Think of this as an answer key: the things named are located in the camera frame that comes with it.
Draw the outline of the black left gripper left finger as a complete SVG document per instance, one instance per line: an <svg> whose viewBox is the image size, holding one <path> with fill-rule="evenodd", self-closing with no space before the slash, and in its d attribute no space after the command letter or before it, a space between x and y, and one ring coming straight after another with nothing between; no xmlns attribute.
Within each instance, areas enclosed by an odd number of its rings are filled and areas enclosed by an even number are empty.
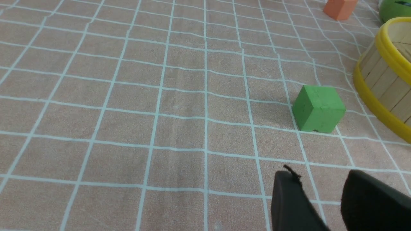
<svg viewBox="0 0 411 231"><path fill-rule="evenodd" d="M271 202L274 231L329 231L305 194L301 175L288 165L276 171Z"/></svg>

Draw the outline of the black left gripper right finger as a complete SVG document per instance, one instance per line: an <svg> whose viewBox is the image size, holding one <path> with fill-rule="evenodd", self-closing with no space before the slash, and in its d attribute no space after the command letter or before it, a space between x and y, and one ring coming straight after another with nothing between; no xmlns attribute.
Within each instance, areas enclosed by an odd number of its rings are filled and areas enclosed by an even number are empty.
<svg viewBox="0 0 411 231"><path fill-rule="evenodd" d="M411 229L410 197L361 170L349 171L340 211L348 231Z"/></svg>

